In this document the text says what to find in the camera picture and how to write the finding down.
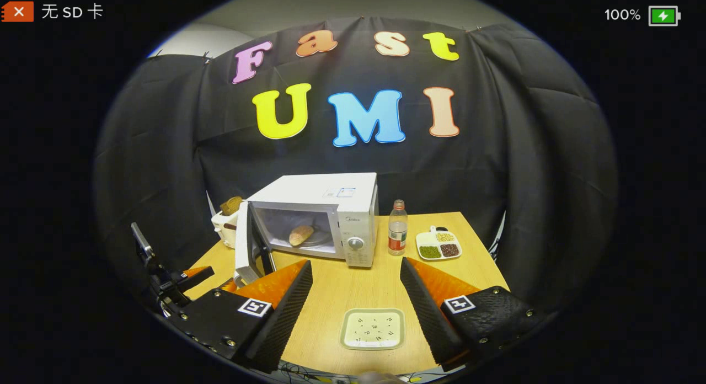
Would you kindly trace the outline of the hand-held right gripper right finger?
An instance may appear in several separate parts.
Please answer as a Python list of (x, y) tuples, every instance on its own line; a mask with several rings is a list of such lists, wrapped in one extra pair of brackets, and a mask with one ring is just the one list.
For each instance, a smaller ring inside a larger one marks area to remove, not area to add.
[(444, 370), (484, 364), (549, 318), (505, 287), (481, 290), (419, 260), (403, 258), (399, 278), (433, 359)]

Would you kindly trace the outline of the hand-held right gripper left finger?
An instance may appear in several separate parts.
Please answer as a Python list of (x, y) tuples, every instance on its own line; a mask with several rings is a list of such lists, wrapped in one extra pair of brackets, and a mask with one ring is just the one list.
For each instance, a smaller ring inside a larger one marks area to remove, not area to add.
[(167, 321), (192, 342), (244, 368), (277, 370), (313, 285), (300, 260), (237, 292), (214, 288)]

